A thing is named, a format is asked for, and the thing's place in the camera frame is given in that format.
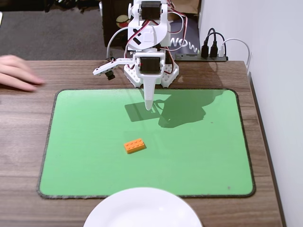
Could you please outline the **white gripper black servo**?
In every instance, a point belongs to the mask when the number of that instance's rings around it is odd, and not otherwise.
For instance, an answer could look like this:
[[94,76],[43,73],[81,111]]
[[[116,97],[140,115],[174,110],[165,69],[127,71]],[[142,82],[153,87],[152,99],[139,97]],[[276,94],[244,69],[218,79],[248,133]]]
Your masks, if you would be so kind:
[[143,82],[145,108],[149,111],[154,100],[156,80],[160,79],[164,72],[165,53],[163,52],[136,52],[135,72]]

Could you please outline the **person's bare hand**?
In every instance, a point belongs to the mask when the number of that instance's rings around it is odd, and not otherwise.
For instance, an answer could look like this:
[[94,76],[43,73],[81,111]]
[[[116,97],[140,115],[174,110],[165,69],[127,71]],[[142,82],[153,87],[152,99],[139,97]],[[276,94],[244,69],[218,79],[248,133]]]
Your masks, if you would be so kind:
[[35,85],[43,85],[39,78],[27,65],[27,62],[15,55],[0,57],[0,84],[26,92],[36,90]]

